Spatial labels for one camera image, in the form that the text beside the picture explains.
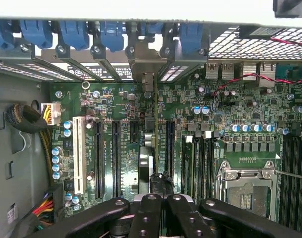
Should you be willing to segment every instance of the green circuit board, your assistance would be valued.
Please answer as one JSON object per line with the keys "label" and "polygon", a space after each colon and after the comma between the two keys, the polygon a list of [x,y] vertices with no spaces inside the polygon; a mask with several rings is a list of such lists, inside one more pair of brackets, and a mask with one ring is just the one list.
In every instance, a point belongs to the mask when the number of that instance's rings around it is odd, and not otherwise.
{"label": "green circuit board", "polygon": [[[195,202],[207,196],[214,196],[216,174],[223,161],[228,161],[232,169],[251,169],[263,168],[270,160],[274,163],[275,169],[281,169],[283,137],[277,133],[277,129],[289,128],[291,122],[302,122],[302,113],[295,113],[292,110],[294,105],[302,105],[302,85],[275,84],[270,94],[262,94],[263,89],[244,81],[230,84],[226,88],[235,92],[233,96],[223,96],[221,91],[217,97],[211,97],[211,93],[225,81],[206,80],[202,72],[199,74],[201,76],[199,79],[189,77],[174,84],[158,84],[158,91],[153,93],[150,99],[144,97],[141,84],[91,83],[88,90],[82,89],[80,83],[52,85],[51,101],[61,103],[62,124],[72,120],[73,117],[88,114],[92,115],[94,120],[103,123],[105,191],[103,196],[97,197],[95,182],[88,181],[79,211],[115,196],[113,177],[115,121],[119,123],[121,129],[119,140],[121,192],[116,195],[132,201],[138,194],[138,160],[139,148],[144,145],[144,117],[155,117],[155,111],[158,116],[155,120],[158,129],[155,145],[158,154],[158,157],[155,157],[156,171],[169,172],[175,193],[191,195]],[[201,93],[198,92],[199,87],[203,88]],[[56,91],[61,91],[63,97],[57,98]],[[100,92],[98,98],[93,97],[94,91]],[[294,99],[288,100],[287,95],[291,93]],[[83,100],[89,101],[90,105],[82,107]],[[251,101],[257,102],[257,105],[248,106]],[[208,107],[209,113],[197,115],[193,112],[193,107]],[[134,143],[131,138],[132,122],[136,123],[138,130]],[[63,176],[56,182],[64,183],[66,186],[73,178],[73,148],[66,147],[71,139],[64,137],[62,124],[52,127],[53,146],[63,148]],[[272,129],[271,132],[231,131],[232,124],[238,126],[246,124],[249,127],[253,124],[261,127],[268,124]],[[209,142],[204,139],[206,131],[212,132]],[[86,130],[87,171],[94,167],[94,159],[98,153],[94,136],[93,129]],[[206,159],[211,159],[208,164],[201,164],[202,151],[208,154],[205,155]],[[209,166],[211,170],[203,171],[201,166]],[[65,216],[71,216],[79,211],[73,210],[72,207],[66,208]]]}

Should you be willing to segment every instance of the metal mesh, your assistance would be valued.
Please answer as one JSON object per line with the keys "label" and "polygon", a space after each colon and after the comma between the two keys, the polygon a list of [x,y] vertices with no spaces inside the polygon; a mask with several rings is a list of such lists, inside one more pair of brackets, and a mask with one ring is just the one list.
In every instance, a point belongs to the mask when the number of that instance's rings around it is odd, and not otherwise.
{"label": "metal mesh", "polygon": [[22,67],[25,67],[25,68],[28,68],[28,69],[31,69],[31,70],[34,70],[36,72],[40,72],[40,73],[43,73],[43,74],[46,74],[48,76],[52,76],[52,77],[55,77],[55,78],[58,78],[60,80],[64,80],[64,81],[74,81],[73,79],[71,78],[68,78],[64,75],[61,75],[59,73],[56,73],[56,72],[53,72],[53,71],[50,71],[48,69],[45,69],[43,67],[40,67],[38,65],[35,65],[35,64],[32,64],[32,63],[27,63],[27,64],[17,64],[19,66],[22,66]]}
{"label": "metal mesh", "polygon": [[9,72],[13,72],[13,73],[18,73],[18,74],[21,74],[21,75],[24,75],[24,76],[29,76],[29,77],[32,77],[32,78],[40,79],[40,80],[43,80],[43,81],[53,81],[50,78],[42,77],[42,76],[39,76],[37,74],[33,74],[33,73],[25,72],[25,71],[22,71],[22,70],[19,70],[19,69],[16,69],[16,68],[8,67],[8,66],[5,66],[1,63],[0,63],[0,69],[6,70],[6,71],[9,71]]}
{"label": "metal mesh", "polygon": [[[302,42],[302,29],[286,29],[274,38]],[[239,39],[239,27],[230,27],[210,45],[211,59],[302,60],[302,47],[271,40]]]}

